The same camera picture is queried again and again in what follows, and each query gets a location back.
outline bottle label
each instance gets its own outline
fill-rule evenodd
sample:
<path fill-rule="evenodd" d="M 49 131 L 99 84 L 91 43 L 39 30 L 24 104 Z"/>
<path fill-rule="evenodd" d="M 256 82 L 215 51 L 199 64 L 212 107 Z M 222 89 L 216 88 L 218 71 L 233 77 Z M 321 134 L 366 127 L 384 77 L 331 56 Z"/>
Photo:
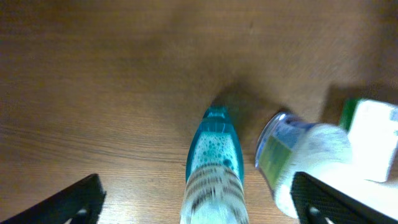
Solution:
<path fill-rule="evenodd" d="M 275 189 L 277 180 L 282 175 L 283 167 L 290 159 L 299 139 L 316 124 L 302 121 L 280 122 L 268 137 L 259 159 L 259 167 L 264 173 L 269 186 Z"/>
<path fill-rule="evenodd" d="M 189 220 L 209 202 L 227 206 L 236 223 L 249 223 L 242 183 L 229 167 L 210 164 L 190 176 L 185 187 L 181 223 L 190 223 Z"/>

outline white container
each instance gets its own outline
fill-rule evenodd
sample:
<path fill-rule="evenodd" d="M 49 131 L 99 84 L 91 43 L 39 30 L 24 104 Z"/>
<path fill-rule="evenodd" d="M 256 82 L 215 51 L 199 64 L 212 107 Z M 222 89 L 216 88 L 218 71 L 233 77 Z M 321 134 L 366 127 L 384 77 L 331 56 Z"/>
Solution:
<path fill-rule="evenodd" d="M 336 175 L 353 175 L 352 150 L 346 132 L 331 124 L 306 123 L 281 112 L 264 128 L 257 143 L 255 166 L 271 189 L 275 204 L 297 218 L 290 189 L 296 172 L 306 172 L 333 186 Z"/>

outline teal plastic bottle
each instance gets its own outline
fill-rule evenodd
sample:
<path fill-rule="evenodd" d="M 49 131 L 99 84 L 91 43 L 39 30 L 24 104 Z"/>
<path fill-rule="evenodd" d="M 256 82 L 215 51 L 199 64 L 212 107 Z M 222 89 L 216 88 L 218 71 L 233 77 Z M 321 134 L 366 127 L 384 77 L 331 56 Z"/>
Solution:
<path fill-rule="evenodd" d="M 210 107 L 188 153 L 180 224 L 248 224 L 243 155 L 225 107 Z"/>
<path fill-rule="evenodd" d="M 193 137 L 188 153 L 185 180 L 196 169 L 208 164 L 231 168 L 242 185 L 244 166 L 238 135 L 225 107 L 210 107 Z"/>

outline wood grain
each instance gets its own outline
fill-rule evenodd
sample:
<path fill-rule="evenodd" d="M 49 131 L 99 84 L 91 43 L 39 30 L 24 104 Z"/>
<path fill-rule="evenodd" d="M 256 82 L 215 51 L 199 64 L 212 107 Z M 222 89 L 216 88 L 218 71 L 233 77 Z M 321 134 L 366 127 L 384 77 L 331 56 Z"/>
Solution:
<path fill-rule="evenodd" d="M 396 90 L 396 5 L 1 1 L 0 220 L 96 172 L 100 223 L 177 223 L 190 142 L 223 95 L 251 223 L 294 222 L 254 170 L 261 128 L 281 106 L 335 120 L 331 86 Z"/>

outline wooden table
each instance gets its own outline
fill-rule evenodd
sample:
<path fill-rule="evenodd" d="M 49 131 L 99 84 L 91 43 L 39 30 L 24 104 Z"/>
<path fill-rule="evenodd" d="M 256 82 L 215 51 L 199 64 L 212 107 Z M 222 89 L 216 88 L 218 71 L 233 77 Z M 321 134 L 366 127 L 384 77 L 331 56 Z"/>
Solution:
<path fill-rule="evenodd" d="M 1 1 L 0 220 L 99 173 L 101 223 L 177 223 L 185 159 L 217 98 L 244 151 L 251 223 L 292 223 L 254 169 L 281 106 L 335 123 L 394 101 L 393 1 Z"/>

